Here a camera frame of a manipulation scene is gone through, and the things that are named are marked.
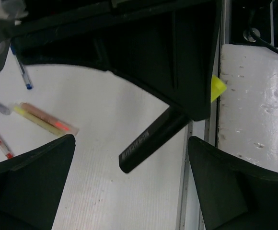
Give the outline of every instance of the blue pen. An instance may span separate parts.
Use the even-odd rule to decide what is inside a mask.
[[[33,88],[33,85],[32,85],[32,83],[31,83],[31,81],[30,81],[30,79],[29,79],[29,77],[28,77],[28,74],[27,74],[27,72],[26,72],[26,70],[25,70],[25,67],[24,67],[24,65],[18,60],[18,58],[16,57],[16,53],[15,53],[15,50],[14,50],[14,48],[13,48],[12,45],[10,46],[10,48],[11,48],[12,54],[14,55],[15,61],[16,61],[16,63],[17,63],[18,66],[19,66],[19,69],[20,69],[22,78],[23,78],[23,80],[24,80],[24,83],[25,83],[25,85],[26,85],[26,88],[27,88],[28,90],[31,90],[31,89]]]

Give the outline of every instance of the scratched white surface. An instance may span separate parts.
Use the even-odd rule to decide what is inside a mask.
[[[185,131],[132,173],[118,166],[119,153],[167,105],[111,73],[62,65],[28,71],[31,91],[9,53],[0,101],[30,102],[80,129],[53,229],[174,230]],[[15,155],[56,138],[14,113],[0,114],[0,134]]]
[[[224,45],[219,148],[278,172],[278,55],[263,47]]]

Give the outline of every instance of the orange highlighter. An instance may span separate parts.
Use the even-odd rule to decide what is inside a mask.
[[[33,106],[32,104],[29,103],[20,103],[20,107],[25,110],[26,112],[40,118],[41,120],[49,123],[50,125],[56,127],[59,130],[64,131],[67,134],[73,134],[74,136],[77,135],[79,129],[75,128],[58,118],[49,115],[48,113],[42,111],[41,109],[38,109],[37,107]]]

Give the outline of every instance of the black rectangular bar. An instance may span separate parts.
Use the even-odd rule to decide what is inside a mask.
[[[121,170],[131,172],[188,123],[186,115],[169,107],[120,154]]]

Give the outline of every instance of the black cable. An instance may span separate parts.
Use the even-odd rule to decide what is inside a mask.
[[[270,49],[271,51],[273,51],[274,53],[278,54],[278,48],[274,47],[270,43],[268,43],[265,40],[261,39],[253,31],[252,23],[253,23],[253,19],[254,19],[254,16],[255,16],[255,12],[256,12],[256,10],[254,10],[254,9],[250,10],[250,17],[249,17],[249,21],[248,21],[248,25],[249,25],[248,26],[248,33],[251,35],[252,38],[255,39],[255,42],[257,42],[259,45],[264,46],[264,47]]]

